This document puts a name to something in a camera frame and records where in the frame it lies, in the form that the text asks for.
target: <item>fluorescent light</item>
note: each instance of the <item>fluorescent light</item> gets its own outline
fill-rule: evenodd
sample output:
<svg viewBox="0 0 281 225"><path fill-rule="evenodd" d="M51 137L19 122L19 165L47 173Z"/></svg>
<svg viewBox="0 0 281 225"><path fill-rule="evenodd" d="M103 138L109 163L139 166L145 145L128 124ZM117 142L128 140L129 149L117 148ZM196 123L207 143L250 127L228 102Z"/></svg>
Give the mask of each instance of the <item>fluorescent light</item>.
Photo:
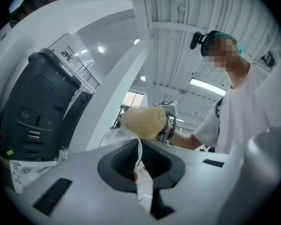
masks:
<svg viewBox="0 0 281 225"><path fill-rule="evenodd" d="M98 50L99 50L100 53L104 53L104 49L101 46L98 47Z"/></svg>
<svg viewBox="0 0 281 225"><path fill-rule="evenodd" d="M192 78L191 81L189 82L189 84L200 87L200 88L204 88L206 90L209 90L211 92L215 92L217 94L220 94L222 96L224 96L226 94L226 90L215 87L214 85L211 85L209 83L206 82L202 82L198 79Z"/></svg>
<svg viewBox="0 0 281 225"><path fill-rule="evenodd" d="M185 122L184 120L179 119L179 118L176 118L176 121L178 121L178 122Z"/></svg>

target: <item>white cloth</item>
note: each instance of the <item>white cloth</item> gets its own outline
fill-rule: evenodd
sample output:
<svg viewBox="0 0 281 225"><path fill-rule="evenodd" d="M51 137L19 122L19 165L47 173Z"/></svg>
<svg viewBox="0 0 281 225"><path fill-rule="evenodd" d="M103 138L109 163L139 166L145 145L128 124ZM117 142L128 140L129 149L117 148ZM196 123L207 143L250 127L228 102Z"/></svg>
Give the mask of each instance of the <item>white cloth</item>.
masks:
<svg viewBox="0 0 281 225"><path fill-rule="evenodd" d="M225 94L220 119L215 114L215 103L194 136L206 146L216 147L217 153L229 154L234 146L265 131L269 121L255 95L265 78L258 67L251 65L242 84Z"/></svg>

